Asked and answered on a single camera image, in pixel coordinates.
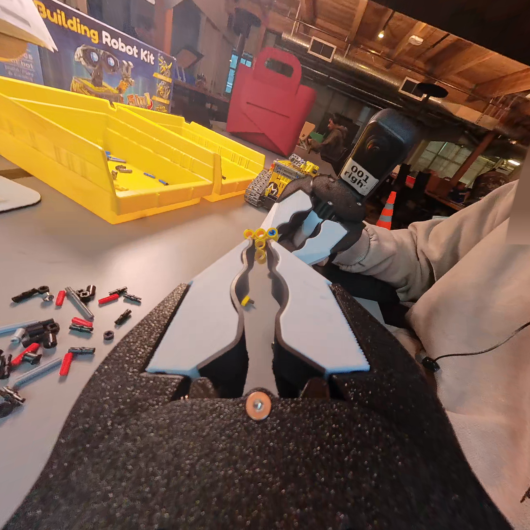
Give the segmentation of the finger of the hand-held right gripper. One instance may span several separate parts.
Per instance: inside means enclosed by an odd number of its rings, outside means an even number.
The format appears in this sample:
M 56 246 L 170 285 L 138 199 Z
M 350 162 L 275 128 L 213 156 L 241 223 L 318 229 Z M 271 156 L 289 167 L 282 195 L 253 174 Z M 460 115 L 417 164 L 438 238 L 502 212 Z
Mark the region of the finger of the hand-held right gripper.
M 333 249 L 351 232 L 344 223 L 307 217 L 294 235 L 294 255 L 309 266 L 319 264 L 329 258 Z
M 283 249 L 310 249 L 312 242 L 301 230 L 303 222 L 313 209 L 312 200 L 305 191 L 298 190 L 287 198 L 280 198 L 261 224 L 266 232 L 276 229 L 278 240 L 272 241 Z

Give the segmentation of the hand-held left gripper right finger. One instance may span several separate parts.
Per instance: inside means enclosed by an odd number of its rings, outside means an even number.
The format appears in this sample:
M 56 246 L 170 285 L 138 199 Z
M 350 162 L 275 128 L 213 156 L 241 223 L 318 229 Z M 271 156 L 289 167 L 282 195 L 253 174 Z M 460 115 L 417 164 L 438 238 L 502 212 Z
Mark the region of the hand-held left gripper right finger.
M 279 392 L 300 392 L 312 378 L 370 371 L 370 364 L 330 283 L 269 241 L 275 316 L 272 368 Z

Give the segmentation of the yellow building block assembly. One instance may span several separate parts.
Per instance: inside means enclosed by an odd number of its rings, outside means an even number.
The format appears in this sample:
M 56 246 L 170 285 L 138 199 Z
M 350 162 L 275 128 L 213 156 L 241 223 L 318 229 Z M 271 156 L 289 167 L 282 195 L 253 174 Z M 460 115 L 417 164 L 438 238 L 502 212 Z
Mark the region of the yellow building block assembly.
M 279 234 L 275 227 L 267 230 L 259 228 L 256 230 L 246 229 L 243 237 L 252 240 L 255 248 L 255 261 L 258 264 L 265 264 L 267 261 L 266 246 L 269 240 L 278 241 Z

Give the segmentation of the blue grey pieces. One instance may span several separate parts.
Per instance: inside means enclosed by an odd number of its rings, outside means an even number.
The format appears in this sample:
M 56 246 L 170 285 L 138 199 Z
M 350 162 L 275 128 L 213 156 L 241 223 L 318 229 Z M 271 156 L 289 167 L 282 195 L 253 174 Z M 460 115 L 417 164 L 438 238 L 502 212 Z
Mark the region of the blue grey pieces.
M 151 190 L 169 186 L 168 182 L 133 167 L 125 159 L 112 155 L 108 150 L 105 150 L 105 155 L 116 191 Z

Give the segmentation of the yellow plastic bin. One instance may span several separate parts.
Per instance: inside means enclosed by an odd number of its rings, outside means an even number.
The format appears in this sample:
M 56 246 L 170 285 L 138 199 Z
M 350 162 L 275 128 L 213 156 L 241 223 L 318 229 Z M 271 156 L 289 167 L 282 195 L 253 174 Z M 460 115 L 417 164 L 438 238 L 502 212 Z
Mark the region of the yellow plastic bin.
M 132 105 L 116 108 L 145 118 L 164 133 L 152 133 L 177 151 L 177 161 L 185 169 L 212 182 L 211 192 L 203 197 L 209 202 L 243 195 L 248 184 L 264 169 L 266 157 L 213 129 L 194 121 Z
M 106 100 L 1 77 L 1 155 L 110 224 L 195 205 L 211 192 L 156 132 L 164 129 Z M 105 150 L 169 186 L 116 191 Z

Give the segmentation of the person's right forearm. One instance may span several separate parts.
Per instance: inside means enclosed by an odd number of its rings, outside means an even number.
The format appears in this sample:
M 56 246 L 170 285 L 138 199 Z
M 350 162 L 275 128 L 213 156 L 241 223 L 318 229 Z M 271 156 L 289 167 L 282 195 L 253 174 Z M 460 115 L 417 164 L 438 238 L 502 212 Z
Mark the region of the person's right forearm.
M 359 241 L 331 262 L 402 289 L 428 288 L 467 258 L 482 279 L 482 270 L 505 272 L 520 251 L 506 242 L 519 183 L 507 183 L 445 220 L 397 230 L 365 224 Z

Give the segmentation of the grey desk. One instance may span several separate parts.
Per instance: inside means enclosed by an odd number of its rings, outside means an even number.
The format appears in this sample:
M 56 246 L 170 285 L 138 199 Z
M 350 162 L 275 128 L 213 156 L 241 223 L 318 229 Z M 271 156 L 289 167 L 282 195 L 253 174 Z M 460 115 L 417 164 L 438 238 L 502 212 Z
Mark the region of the grey desk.
M 65 380 L 57 371 L 23 386 L 24 405 L 1 419 L 1 526 L 11 518 L 39 477 L 71 408 L 98 365 L 124 335 L 180 283 L 187 283 L 242 242 L 244 229 L 256 229 L 266 216 L 241 197 L 111 225 L 35 177 L 16 180 L 41 195 L 37 205 L 1 214 L 1 325 L 54 318 L 61 327 L 48 359 L 62 358 L 70 346 L 96 348 L 76 360 Z M 73 339 L 70 301 L 61 308 L 37 297 L 12 305 L 12 296 L 47 285 L 54 294 L 65 286 L 94 284 L 97 295 L 127 286 L 142 303 L 119 300 L 91 304 L 93 336 Z M 104 331 L 132 307 L 130 320 L 109 344 Z

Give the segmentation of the yellow toy robot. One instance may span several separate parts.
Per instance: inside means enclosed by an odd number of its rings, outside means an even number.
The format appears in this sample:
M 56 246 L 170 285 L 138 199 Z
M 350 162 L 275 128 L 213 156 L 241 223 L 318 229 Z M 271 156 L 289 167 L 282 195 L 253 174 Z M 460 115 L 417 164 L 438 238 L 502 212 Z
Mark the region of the yellow toy robot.
M 291 181 L 306 176 L 314 177 L 319 172 L 318 165 L 297 154 L 290 155 L 288 159 L 276 159 L 251 181 L 244 193 L 244 200 L 255 208 L 270 210 Z

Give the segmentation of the grey ceiling vent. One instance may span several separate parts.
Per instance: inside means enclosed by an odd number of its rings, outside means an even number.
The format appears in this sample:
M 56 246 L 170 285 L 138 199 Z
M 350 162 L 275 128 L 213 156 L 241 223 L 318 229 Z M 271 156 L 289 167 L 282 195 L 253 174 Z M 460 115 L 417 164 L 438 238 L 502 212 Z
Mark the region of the grey ceiling vent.
M 398 89 L 398 92 L 401 95 L 408 96 L 416 101 L 423 101 L 426 98 L 426 95 L 421 91 L 421 89 L 418 88 L 420 83 L 421 82 L 413 78 L 405 77 Z

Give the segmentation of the orange traffic cone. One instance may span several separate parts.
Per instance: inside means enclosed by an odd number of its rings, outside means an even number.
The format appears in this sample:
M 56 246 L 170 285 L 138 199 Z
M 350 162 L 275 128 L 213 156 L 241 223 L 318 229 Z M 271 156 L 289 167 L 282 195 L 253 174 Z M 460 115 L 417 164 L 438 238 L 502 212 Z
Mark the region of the orange traffic cone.
M 391 191 L 384 208 L 381 211 L 379 219 L 376 222 L 376 226 L 383 229 L 391 230 L 392 228 L 392 217 L 394 212 L 394 204 L 396 199 L 396 191 Z

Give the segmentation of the paned window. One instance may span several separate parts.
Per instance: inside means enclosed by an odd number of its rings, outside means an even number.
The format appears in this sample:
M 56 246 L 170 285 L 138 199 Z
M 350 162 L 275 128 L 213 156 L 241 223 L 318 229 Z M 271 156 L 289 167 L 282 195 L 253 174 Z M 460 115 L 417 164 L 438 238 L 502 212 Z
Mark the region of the paned window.
M 230 95 L 233 90 L 235 75 L 237 71 L 238 65 L 244 65 L 247 67 L 251 67 L 253 64 L 253 56 L 247 52 L 243 52 L 242 56 L 238 59 L 238 55 L 236 53 L 236 50 L 233 49 L 229 61 L 229 72 L 227 75 L 226 85 L 224 93 L 226 95 Z

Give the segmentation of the person's torso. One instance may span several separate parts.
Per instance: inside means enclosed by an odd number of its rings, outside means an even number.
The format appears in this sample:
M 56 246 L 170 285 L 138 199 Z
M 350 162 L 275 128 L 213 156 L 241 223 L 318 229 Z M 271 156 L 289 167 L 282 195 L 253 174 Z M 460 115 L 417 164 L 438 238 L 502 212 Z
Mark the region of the person's torso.
M 411 291 L 409 320 L 429 357 L 489 348 L 529 321 L 529 245 L 510 245 L 520 251 L 504 272 L 482 279 L 467 258 Z M 512 527 L 529 529 L 529 327 L 439 365 L 438 396 L 470 467 Z

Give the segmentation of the pile of black red pieces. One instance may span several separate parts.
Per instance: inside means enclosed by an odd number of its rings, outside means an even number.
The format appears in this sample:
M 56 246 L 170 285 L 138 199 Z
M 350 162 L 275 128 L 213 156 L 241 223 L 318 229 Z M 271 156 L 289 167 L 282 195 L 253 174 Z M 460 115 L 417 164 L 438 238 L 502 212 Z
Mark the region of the pile of black red pieces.
M 56 295 L 46 285 L 16 295 L 11 306 L 41 298 L 50 315 L 1 324 L 1 420 L 23 409 L 25 387 L 47 375 L 65 383 L 72 366 L 102 361 L 142 298 L 123 286 L 98 294 L 70 286 Z

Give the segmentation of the robot kit box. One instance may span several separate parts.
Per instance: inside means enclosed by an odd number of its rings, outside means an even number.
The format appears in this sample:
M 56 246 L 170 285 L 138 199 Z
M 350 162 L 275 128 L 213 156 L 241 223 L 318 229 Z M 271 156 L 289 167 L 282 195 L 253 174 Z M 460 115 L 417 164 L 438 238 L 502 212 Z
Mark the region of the robot kit box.
M 62 2 L 34 3 L 57 48 L 39 48 L 43 85 L 171 112 L 174 57 Z

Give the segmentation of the blue cardboard box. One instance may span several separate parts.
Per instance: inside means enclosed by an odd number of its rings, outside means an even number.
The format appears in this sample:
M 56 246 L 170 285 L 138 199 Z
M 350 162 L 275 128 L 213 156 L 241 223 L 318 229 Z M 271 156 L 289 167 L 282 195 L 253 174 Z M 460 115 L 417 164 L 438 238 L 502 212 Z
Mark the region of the blue cardboard box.
M 24 54 L 12 60 L 1 60 L 1 76 L 43 85 L 39 46 L 28 43 Z

